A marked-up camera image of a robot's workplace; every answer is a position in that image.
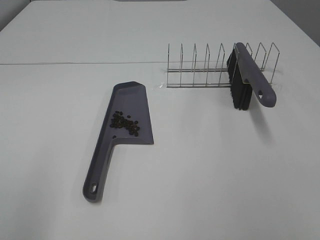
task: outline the white table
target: white table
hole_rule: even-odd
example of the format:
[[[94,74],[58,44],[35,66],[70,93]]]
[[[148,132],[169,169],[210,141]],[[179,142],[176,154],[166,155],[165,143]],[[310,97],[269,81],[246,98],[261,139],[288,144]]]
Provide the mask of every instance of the white table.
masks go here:
[[[187,58],[234,41],[280,48],[274,108],[159,87],[168,43]],[[36,64],[65,62],[87,64]],[[0,238],[319,239],[319,63],[268,0],[32,2],[0,32]],[[88,203],[112,88],[127,81],[147,88],[154,145],[116,146],[102,202]]]

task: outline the black bristles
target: black bristles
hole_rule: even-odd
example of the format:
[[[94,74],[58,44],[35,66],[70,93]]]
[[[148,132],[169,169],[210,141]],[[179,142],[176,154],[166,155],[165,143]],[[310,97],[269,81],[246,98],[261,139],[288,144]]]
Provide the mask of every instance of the black bristles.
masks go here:
[[[252,87],[250,84],[244,84],[240,74],[239,66],[235,50],[232,51],[229,59],[226,62],[228,66],[229,82],[231,84],[231,96],[233,105],[239,110],[248,110],[251,96]]]

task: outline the gray dustpan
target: gray dustpan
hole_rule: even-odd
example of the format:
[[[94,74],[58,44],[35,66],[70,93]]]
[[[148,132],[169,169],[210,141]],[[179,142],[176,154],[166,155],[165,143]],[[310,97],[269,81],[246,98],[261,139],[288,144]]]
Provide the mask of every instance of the gray dustpan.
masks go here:
[[[128,123],[124,127],[120,121],[134,122],[128,129]],[[115,85],[83,185],[85,199],[93,203],[102,199],[115,145],[153,143],[146,87],[135,81]]]

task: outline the hand brush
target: hand brush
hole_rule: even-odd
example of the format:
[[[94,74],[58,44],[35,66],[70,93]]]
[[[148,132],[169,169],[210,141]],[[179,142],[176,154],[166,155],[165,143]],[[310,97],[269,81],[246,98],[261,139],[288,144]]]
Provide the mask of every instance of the hand brush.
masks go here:
[[[226,64],[233,105],[236,109],[248,110],[252,91],[263,106],[272,108],[276,105],[275,91],[243,43],[238,42],[234,45]]]

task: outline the brush handle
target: brush handle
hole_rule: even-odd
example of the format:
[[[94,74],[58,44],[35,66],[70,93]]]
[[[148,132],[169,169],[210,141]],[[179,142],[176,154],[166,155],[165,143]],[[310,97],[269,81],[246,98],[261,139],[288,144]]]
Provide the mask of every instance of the brush handle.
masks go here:
[[[237,64],[243,83],[250,83],[254,94],[263,106],[274,107],[277,102],[276,93],[249,54],[245,45],[242,42],[238,42],[234,46],[234,51],[237,56]]]

